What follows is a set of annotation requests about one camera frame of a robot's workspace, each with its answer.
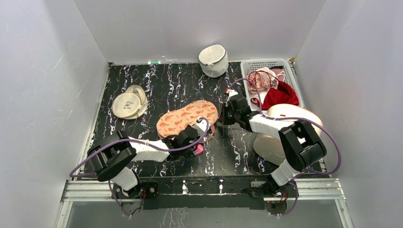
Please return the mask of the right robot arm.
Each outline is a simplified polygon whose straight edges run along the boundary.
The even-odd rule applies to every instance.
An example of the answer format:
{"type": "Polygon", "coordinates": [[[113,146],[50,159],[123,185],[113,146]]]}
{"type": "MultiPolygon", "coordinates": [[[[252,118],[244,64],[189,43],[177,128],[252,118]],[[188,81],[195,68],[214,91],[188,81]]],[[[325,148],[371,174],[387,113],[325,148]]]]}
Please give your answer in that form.
{"type": "Polygon", "coordinates": [[[277,104],[269,111],[270,115],[253,111],[244,95],[230,89],[219,117],[223,125],[238,123],[249,132],[271,137],[271,142],[262,144],[265,150],[269,154],[279,151],[284,155],[281,164],[264,183],[251,183],[245,189],[254,198],[281,196],[293,178],[327,154],[320,139],[323,123],[316,114],[292,104],[277,104]]]}

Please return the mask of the floral mesh laundry bag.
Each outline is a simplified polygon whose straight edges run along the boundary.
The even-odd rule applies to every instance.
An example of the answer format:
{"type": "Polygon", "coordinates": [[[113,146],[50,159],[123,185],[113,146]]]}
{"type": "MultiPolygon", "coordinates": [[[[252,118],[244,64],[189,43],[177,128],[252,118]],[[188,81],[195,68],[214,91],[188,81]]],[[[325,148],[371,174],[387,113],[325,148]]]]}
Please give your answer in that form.
{"type": "Polygon", "coordinates": [[[205,143],[213,137],[214,125],[219,118],[217,107],[212,102],[205,100],[194,101],[183,108],[162,115],[156,124],[158,136],[163,139],[170,135],[178,135],[188,125],[196,124],[200,116],[206,118],[210,123],[210,130],[202,141],[205,143]]]}

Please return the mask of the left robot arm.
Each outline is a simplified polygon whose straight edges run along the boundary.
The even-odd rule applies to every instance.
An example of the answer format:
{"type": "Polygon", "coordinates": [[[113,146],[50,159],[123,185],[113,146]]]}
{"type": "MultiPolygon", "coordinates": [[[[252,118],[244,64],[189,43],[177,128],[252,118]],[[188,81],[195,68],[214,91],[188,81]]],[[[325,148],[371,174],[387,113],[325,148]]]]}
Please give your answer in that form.
{"type": "Polygon", "coordinates": [[[139,198],[148,186],[128,168],[132,161],[170,162],[181,157],[203,153],[200,132],[191,126],[158,141],[137,140],[117,131],[87,151],[96,179],[113,182],[113,193],[119,199],[139,198]]]}

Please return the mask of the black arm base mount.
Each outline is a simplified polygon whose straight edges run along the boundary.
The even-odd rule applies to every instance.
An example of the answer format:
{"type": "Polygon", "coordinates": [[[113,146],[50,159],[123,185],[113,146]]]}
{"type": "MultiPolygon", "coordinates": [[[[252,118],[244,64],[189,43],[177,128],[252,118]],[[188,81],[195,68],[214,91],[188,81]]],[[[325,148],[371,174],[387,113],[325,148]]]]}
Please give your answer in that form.
{"type": "Polygon", "coordinates": [[[287,210],[287,200],[295,196],[294,189],[285,185],[274,196],[254,198],[245,192],[251,183],[262,184],[268,175],[141,178],[148,186],[139,198],[119,199],[130,214],[141,209],[168,208],[249,208],[281,214],[287,210]]]}

